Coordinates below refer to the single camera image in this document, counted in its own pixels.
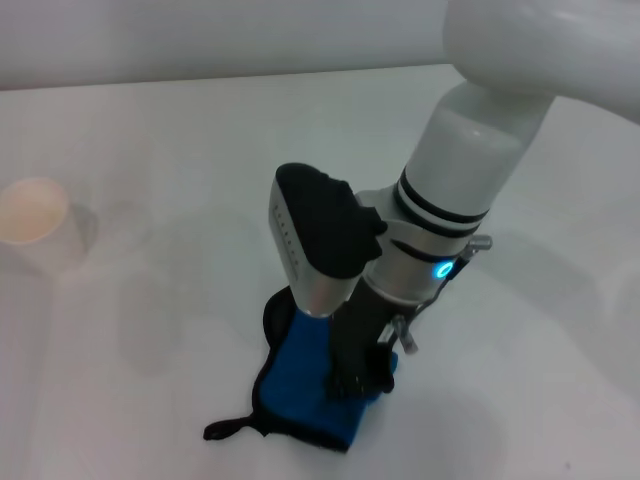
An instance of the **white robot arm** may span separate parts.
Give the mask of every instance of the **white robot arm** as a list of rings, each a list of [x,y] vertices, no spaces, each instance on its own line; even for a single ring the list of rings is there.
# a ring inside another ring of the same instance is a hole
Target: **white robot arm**
[[[575,98],[640,123],[636,0],[450,0],[444,43],[476,85]]]
[[[281,167],[272,188],[293,297],[331,317],[332,382],[347,395],[392,388],[390,372],[371,365],[396,339],[415,351],[411,321],[490,248],[474,233],[555,96],[640,123],[637,0],[449,0],[444,40],[467,81],[438,103],[395,184],[356,200],[345,183],[297,166]]]

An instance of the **white wall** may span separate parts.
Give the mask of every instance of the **white wall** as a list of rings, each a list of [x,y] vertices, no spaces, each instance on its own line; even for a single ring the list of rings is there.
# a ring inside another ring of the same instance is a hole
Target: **white wall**
[[[0,0],[0,88],[443,61],[446,0]]]

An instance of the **blue led light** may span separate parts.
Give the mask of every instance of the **blue led light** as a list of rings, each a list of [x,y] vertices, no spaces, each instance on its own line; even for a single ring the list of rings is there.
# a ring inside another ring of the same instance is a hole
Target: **blue led light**
[[[453,262],[442,262],[433,267],[433,276],[436,278],[444,278],[449,275],[453,268]]]

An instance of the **paper cup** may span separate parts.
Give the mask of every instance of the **paper cup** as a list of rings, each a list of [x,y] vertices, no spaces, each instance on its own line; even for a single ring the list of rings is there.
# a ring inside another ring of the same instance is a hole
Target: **paper cup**
[[[49,275],[77,266],[85,253],[69,196],[48,178],[27,178],[0,193],[0,242]]]

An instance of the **black ring band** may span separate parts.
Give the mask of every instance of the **black ring band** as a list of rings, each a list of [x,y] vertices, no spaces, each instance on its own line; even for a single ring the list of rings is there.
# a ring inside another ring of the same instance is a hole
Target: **black ring band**
[[[398,205],[398,208],[402,211],[402,213],[406,217],[409,218],[409,220],[411,220],[411,222],[418,225],[419,227],[424,228],[425,230],[431,233],[440,235],[441,237],[447,237],[447,238],[468,237],[469,235],[472,235],[473,233],[475,233],[475,231],[478,230],[478,227],[480,226],[480,225],[477,225],[473,228],[468,228],[466,230],[454,230],[452,228],[442,227],[440,225],[436,225],[435,223],[431,223],[428,220],[425,220],[416,212],[411,210],[411,208],[404,202],[404,200],[400,196],[400,190],[398,188],[397,183],[393,188],[393,199],[396,201],[396,205]]]
[[[400,176],[400,184],[407,194],[407,197],[409,197],[413,203],[418,205],[421,209],[429,212],[431,215],[435,215],[436,217],[448,222],[476,223],[482,220],[487,215],[487,213],[489,213],[489,210],[487,210],[486,212],[480,213],[479,215],[460,215],[458,213],[448,212],[447,210],[443,210],[440,207],[436,207],[433,203],[427,202],[420,196],[418,192],[413,189],[413,187],[409,183],[409,180],[407,180],[406,169],[402,171],[402,175]]]
[[[452,256],[444,257],[444,256],[438,256],[438,255],[431,255],[430,253],[426,253],[426,252],[423,252],[422,250],[418,250],[417,248],[412,247],[408,243],[401,242],[400,240],[391,240],[391,243],[396,248],[398,248],[398,250],[406,253],[410,257],[426,263],[447,262],[455,258]]]

